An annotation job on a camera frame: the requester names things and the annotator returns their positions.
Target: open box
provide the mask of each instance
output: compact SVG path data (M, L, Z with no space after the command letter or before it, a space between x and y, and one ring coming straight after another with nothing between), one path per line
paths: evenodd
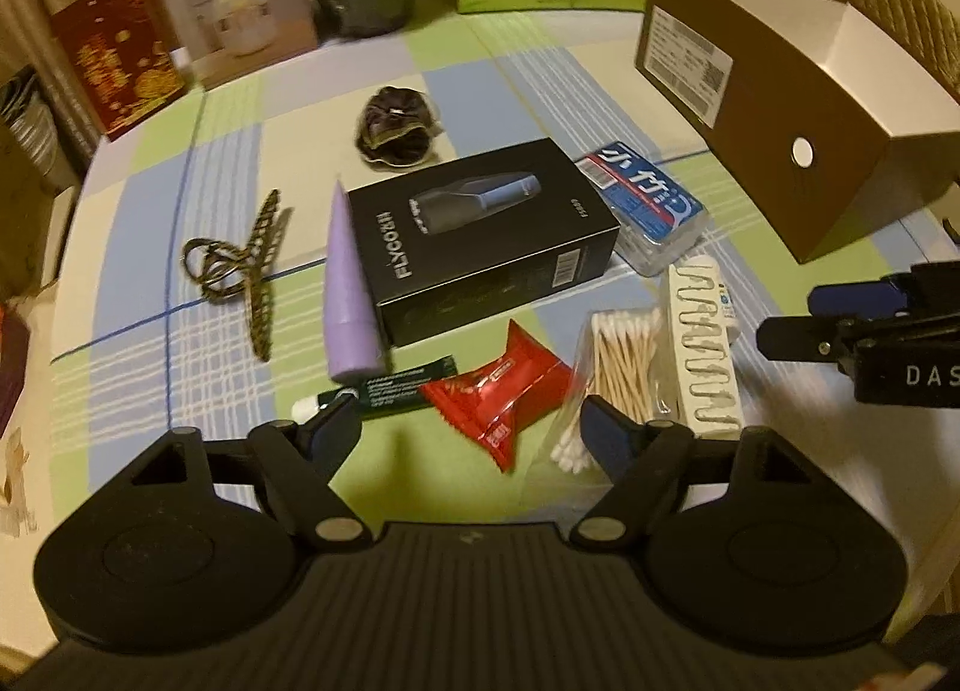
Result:
M842 0L647 0L637 69L801 263L942 196L960 103Z

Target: purple tube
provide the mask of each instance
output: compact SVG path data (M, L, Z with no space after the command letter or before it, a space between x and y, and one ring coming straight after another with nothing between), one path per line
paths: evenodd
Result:
M333 190L326 238L323 342L331 380L352 384L386 372L380 328L353 235L349 199L339 180Z

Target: clear plastic bag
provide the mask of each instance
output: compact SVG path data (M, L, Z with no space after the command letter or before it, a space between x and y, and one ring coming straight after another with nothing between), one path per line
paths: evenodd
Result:
M603 396L638 423L669 416L659 399L661 380L654 367L660 326L657 307L589 314L563 405L527 469L520 507L536 512L525 517L543 517L551 510L567 516L583 514L611 488L580 440L580 406L589 394ZM569 523L565 519L562 525Z

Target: white circular hole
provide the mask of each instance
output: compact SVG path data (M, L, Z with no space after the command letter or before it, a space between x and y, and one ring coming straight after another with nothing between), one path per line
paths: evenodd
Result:
M809 169L813 165L813 144L800 136L793 140L793 162L801 169Z

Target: red candy wrapper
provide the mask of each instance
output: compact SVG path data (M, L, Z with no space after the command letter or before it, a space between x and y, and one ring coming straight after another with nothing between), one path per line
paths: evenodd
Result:
M451 426L479 442L501 471L514 466L514 440L563 402L570 367L513 320L507 351L467 374L421 386Z

